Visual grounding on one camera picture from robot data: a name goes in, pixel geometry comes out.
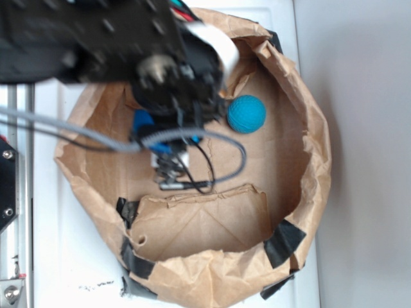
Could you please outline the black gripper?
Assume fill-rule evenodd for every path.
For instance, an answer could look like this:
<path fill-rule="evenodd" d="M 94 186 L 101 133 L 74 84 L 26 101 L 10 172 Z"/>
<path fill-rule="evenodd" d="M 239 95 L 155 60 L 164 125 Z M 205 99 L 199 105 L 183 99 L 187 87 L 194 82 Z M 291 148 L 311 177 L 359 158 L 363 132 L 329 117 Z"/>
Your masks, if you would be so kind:
<path fill-rule="evenodd" d="M 141 106 L 157 117 L 176 117 L 184 126 L 202 129 L 222 116 L 223 99 L 219 91 L 223 72 L 219 56 L 210 47 L 188 51 L 178 61 L 165 54 L 149 55 L 136 64 L 138 79 L 131 84 L 132 94 Z M 183 156 L 152 153 L 156 180 L 162 190 L 212 189 L 216 180 L 195 180 Z"/>

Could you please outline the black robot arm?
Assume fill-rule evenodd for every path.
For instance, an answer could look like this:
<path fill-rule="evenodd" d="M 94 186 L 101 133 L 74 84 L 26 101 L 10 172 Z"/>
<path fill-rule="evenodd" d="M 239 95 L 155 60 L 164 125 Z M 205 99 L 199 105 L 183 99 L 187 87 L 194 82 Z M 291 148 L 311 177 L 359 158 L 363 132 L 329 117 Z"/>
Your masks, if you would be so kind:
<path fill-rule="evenodd" d="M 2 1 L 1 83 L 127 81 L 141 107 L 128 142 L 30 112 L 1 113 L 77 133 L 91 151 L 148 149 L 162 190 L 206 194 L 220 179 L 194 180 L 184 157 L 213 137 L 204 126 L 225 115 L 223 91 L 239 57 L 182 1 Z"/>

